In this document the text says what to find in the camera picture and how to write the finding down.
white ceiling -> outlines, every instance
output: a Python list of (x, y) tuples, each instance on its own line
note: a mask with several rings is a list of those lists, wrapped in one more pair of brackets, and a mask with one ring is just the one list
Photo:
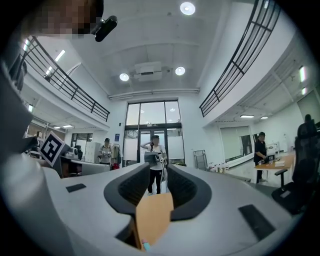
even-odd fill
[[(306, 80), (301, 82), (299, 69), (305, 67)], [(237, 104), (220, 116), (219, 122), (242, 122), (241, 115), (253, 115), (250, 121), (270, 117), (293, 102), (302, 99), (302, 89), (308, 92), (317, 86), (318, 66), (303, 39), (296, 34), (286, 51), (270, 72)]]
[(27, 85), (23, 86), (21, 97), (27, 103), (33, 105), (32, 114), (36, 118), (48, 122), (52, 126), (63, 127), (72, 125), (75, 129), (95, 128), (92, 124), (72, 116), (70, 113), (64, 111), (55, 104), (52, 104)]
[[(104, 0), (103, 18), (118, 18), (118, 26), (100, 43), (92, 35), (70, 40), (84, 66), (109, 95), (155, 89), (195, 88), (205, 65), (218, 21), (222, 2), (192, 1), (196, 11), (187, 16), (180, 11), (183, 0)], [(133, 76), (135, 65), (161, 62), (159, 81), (128, 82), (121, 73)], [(175, 69), (183, 66), (185, 75)]]

glass window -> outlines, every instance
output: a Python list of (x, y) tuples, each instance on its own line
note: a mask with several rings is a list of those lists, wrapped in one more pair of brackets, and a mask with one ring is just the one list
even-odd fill
[(179, 105), (177, 101), (165, 103), (166, 122), (168, 124), (181, 123)]
[(169, 164), (185, 162), (182, 129), (167, 129)]
[(221, 128), (220, 130), (226, 162), (252, 153), (251, 136), (248, 126)]
[(128, 114), (126, 117), (126, 126), (138, 125), (140, 104), (128, 105)]
[(125, 167), (134, 165), (137, 163), (137, 150), (138, 150), (138, 131), (126, 130), (124, 132), (124, 148), (123, 148), (123, 163)]
[(165, 124), (165, 103), (152, 102), (141, 104), (140, 125)]

person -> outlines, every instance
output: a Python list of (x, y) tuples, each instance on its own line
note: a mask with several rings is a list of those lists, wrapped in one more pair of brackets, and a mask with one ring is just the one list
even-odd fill
[(152, 185), (156, 183), (156, 193), (161, 193), (161, 178), (164, 171), (165, 160), (167, 159), (166, 148), (159, 144), (159, 136), (154, 135), (150, 142), (141, 145), (141, 148), (150, 152), (158, 152), (157, 164), (150, 167), (150, 182), (148, 186), (148, 196), (153, 194)]
[[(259, 165), (259, 162), (267, 158), (267, 147), (265, 143), (266, 134), (262, 131), (259, 133), (258, 140), (254, 144), (254, 157), (253, 161), (255, 166)], [(257, 183), (265, 182), (262, 178), (262, 170), (257, 170)]]
[(99, 150), (100, 164), (102, 165), (110, 165), (111, 162), (111, 146), (110, 139), (105, 138), (104, 145)]
[(21, 91), (26, 65), (20, 56), (29, 36), (84, 35), (93, 30), (104, 12), (103, 0), (44, 0), (18, 25), (8, 40), (2, 60), (16, 88)]

woman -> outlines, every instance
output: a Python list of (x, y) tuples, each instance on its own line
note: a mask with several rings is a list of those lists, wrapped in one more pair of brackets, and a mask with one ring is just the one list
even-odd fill
[(153, 194), (152, 185), (154, 181), (156, 183), (156, 193), (161, 193), (161, 178), (164, 170), (164, 162), (167, 159), (166, 148), (159, 144), (159, 136), (154, 135), (150, 142), (141, 145), (141, 148), (146, 149), (150, 152), (158, 152), (157, 164), (150, 167), (150, 182), (148, 186), (148, 196)]
[(111, 162), (111, 146), (110, 139), (105, 138), (104, 145), (99, 150), (100, 164), (102, 165), (110, 165)]

balcony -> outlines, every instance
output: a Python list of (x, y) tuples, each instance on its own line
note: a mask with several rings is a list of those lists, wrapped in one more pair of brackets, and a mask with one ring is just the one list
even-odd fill
[(241, 40), (210, 93), (200, 105), (208, 115), (239, 83), (268, 42), (280, 16), (280, 7), (271, 0), (256, 0)]
[(68, 74), (65, 73), (34, 36), (30, 36), (25, 41), (21, 56), (23, 61), (64, 96), (100, 120), (108, 121), (110, 112), (69, 77), (78, 66), (75, 66)]

